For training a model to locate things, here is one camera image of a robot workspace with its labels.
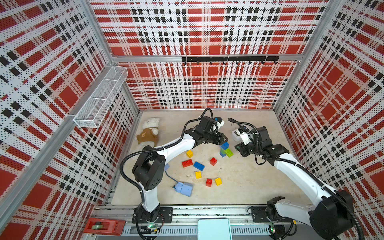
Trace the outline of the blue square lego brick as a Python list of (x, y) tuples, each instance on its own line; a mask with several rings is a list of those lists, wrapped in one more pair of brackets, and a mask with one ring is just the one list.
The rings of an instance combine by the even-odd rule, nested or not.
[(224, 143), (224, 144), (221, 145), (221, 149), (227, 150), (229, 148), (229, 146), (230, 145), (228, 143)]

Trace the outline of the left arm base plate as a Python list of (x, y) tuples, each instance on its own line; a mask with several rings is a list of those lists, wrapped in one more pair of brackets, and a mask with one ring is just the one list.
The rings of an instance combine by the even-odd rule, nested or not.
[(142, 205), (139, 205), (134, 210), (132, 223), (146, 224), (146, 223), (171, 223), (173, 219), (172, 207), (157, 206), (154, 211), (148, 212)]

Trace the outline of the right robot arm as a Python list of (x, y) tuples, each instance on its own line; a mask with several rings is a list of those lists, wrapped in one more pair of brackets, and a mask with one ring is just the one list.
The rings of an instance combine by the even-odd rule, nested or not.
[(265, 127), (256, 128), (250, 123), (232, 118), (237, 134), (242, 139), (236, 150), (243, 156), (261, 157), (265, 163), (284, 173), (309, 198), (311, 204), (299, 204), (278, 196), (267, 202), (266, 216), (271, 222), (289, 218), (310, 226), (324, 240), (337, 239), (355, 227), (358, 239), (365, 239), (363, 227), (354, 213), (354, 199), (346, 191), (338, 191), (306, 169), (281, 144), (273, 144)]

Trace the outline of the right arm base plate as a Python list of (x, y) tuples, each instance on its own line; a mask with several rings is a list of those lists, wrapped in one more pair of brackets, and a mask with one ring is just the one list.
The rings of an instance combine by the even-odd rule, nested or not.
[(271, 220), (267, 216), (266, 206), (250, 206), (247, 213), (251, 215), (254, 223), (291, 223), (292, 219), (279, 217), (278, 220)]

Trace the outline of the lime green long lego brick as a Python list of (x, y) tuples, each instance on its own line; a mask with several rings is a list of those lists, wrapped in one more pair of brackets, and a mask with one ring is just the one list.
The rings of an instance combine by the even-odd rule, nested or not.
[(226, 149), (226, 150), (224, 150), (224, 152), (228, 158), (230, 158), (234, 155), (234, 153), (230, 149)]

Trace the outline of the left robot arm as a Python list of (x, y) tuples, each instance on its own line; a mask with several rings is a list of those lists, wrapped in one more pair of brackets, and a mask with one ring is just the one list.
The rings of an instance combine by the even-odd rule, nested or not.
[[(134, 152), (123, 158), (119, 171), (124, 180), (134, 185), (140, 192), (141, 203), (135, 208), (136, 220), (154, 223), (161, 216), (161, 205), (158, 200), (158, 185), (162, 181), (165, 166), (178, 155), (192, 150), (201, 144), (217, 146), (228, 142), (220, 128), (225, 124), (221, 117), (214, 117), (213, 111), (207, 108), (202, 115), (185, 123), (179, 138), (159, 147), (145, 146), (141, 151)], [(138, 156), (130, 179), (124, 172), (127, 160)]]

